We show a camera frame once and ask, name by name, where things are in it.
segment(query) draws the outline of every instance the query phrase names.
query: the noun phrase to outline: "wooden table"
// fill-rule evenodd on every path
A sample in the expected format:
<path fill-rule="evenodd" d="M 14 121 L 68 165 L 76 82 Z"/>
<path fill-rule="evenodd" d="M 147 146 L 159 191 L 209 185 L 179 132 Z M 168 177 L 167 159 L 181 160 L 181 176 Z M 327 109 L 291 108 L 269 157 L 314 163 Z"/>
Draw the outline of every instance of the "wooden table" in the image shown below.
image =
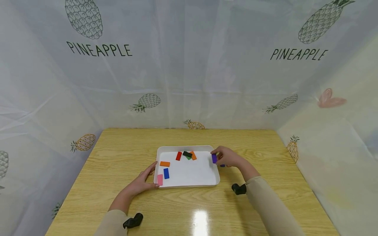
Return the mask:
<path fill-rule="evenodd" d="M 307 236 L 338 235 L 275 131 L 106 129 L 76 179 L 47 236 L 93 235 L 118 192 L 156 159 L 160 146 L 218 145 L 248 159 Z M 159 189 L 138 195 L 129 216 L 144 215 L 128 235 L 268 235 L 234 167 L 219 168 L 215 187 Z"/>

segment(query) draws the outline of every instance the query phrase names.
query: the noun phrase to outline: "pineapple print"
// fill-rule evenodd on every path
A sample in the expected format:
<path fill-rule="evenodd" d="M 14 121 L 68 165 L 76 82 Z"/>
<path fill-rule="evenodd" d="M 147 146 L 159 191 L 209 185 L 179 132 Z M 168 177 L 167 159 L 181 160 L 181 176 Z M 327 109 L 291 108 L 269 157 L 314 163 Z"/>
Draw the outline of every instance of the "pineapple print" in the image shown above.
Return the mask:
<path fill-rule="evenodd" d="M 298 38 L 302 43 L 315 42 L 339 19 L 342 9 L 352 0 L 335 0 L 317 10 L 302 26 Z"/>
<path fill-rule="evenodd" d="M 58 202 L 58 203 L 55 205 L 55 207 L 54 207 L 54 209 L 53 209 L 53 213 L 51 214 L 51 216 L 52 216 L 52 220 L 55 219 L 56 214 L 58 214 L 58 211 L 59 211 L 60 208 L 62 207 L 63 201 L 64 201 L 64 200 L 62 200 L 61 202 Z"/>
<path fill-rule="evenodd" d="M 146 112 L 144 109 L 153 108 L 159 105 L 160 102 L 161 99 L 156 94 L 147 93 L 139 99 L 138 104 L 133 104 L 130 106 L 130 109 L 132 111 L 136 111 L 137 113 L 142 111 Z"/>
<path fill-rule="evenodd" d="M 298 141 L 299 141 L 299 137 L 293 135 L 290 138 L 290 143 L 286 147 L 290 153 L 291 158 L 295 161 L 295 163 L 297 163 L 298 161 L 298 147 L 297 147 Z"/>
<path fill-rule="evenodd" d="M 65 0 L 66 13 L 72 27 L 81 35 L 98 39 L 102 35 L 102 20 L 93 0 Z"/>
<path fill-rule="evenodd" d="M 5 177 L 5 174 L 8 170 L 8 162 L 8 153 L 0 151 L 0 180 Z"/>
<path fill-rule="evenodd" d="M 204 130 L 205 126 L 199 122 L 192 122 L 191 120 L 186 120 L 183 122 L 185 125 L 188 125 L 191 130 Z"/>
<path fill-rule="evenodd" d="M 94 134 L 86 134 L 83 137 L 79 138 L 78 141 L 72 141 L 71 143 L 71 152 L 76 150 L 87 151 L 89 150 L 96 141 L 96 136 Z"/>
<path fill-rule="evenodd" d="M 281 109 L 284 109 L 288 106 L 290 106 L 291 104 L 295 103 L 296 101 L 298 101 L 298 95 L 294 94 L 290 97 L 287 97 L 285 99 L 282 99 L 279 103 L 277 103 L 277 105 L 275 106 L 268 106 L 267 108 L 263 109 L 265 114 L 270 114 L 272 112 L 274 112 L 275 109 L 278 109 L 278 110 L 281 110 Z"/>

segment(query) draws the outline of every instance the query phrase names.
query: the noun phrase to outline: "black clamp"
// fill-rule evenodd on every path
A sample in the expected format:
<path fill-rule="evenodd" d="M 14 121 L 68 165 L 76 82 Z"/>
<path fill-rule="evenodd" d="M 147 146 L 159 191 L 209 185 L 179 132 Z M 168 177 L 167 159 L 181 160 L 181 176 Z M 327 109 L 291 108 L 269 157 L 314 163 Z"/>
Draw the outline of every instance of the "black clamp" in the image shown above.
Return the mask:
<path fill-rule="evenodd" d="M 239 186 L 238 184 L 233 184 L 231 188 L 236 195 L 247 193 L 247 187 L 245 186 L 245 184 L 243 184 L 242 186 Z"/>
<path fill-rule="evenodd" d="M 141 213 L 137 213 L 134 218 L 130 218 L 125 223 L 123 223 L 123 228 L 134 228 L 139 226 L 142 223 L 143 215 Z"/>

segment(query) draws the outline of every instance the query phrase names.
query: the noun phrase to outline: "beige sleeve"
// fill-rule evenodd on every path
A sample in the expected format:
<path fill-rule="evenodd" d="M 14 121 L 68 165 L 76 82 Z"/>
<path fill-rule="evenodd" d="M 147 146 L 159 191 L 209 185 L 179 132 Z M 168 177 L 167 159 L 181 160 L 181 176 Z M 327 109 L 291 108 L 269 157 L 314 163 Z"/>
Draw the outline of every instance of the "beige sleeve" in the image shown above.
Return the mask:
<path fill-rule="evenodd" d="M 127 229 L 123 228 L 123 223 L 129 218 L 121 210 L 108 211 L 93 236 L 125 236 Z"/>
<path fill-rule="evenodd" d="M 289 209 L 261 177 L 254 177 L 245 183 L 247 197 L 259 213 L 270 236 L 305 235 Z"/>

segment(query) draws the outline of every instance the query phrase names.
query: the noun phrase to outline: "tray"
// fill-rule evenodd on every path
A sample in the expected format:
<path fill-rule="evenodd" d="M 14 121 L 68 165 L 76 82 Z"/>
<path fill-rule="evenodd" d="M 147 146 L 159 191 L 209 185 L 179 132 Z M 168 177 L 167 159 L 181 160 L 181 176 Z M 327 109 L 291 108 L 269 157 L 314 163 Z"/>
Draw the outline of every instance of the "tray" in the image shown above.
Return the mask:
<path fill-rule="evenodd" d="M 163 178 L 160 188 L 192 188 L 215 186 L 220 182 L 218 167 L 213 164 L 210 152 L 211 146 L 164 146 L 159 147 L 156 155 L 158 163 L 155 167 L 153 182 L 158 182 L 158 174 L 164 175 L 168 168 L 169 179 Z M 184 155 L 176 160 L 178 152 L 194 151 L 197 160 L 188 160 Z M 160 166 L 160 161 L 170 162 L 169 167 Z"/>

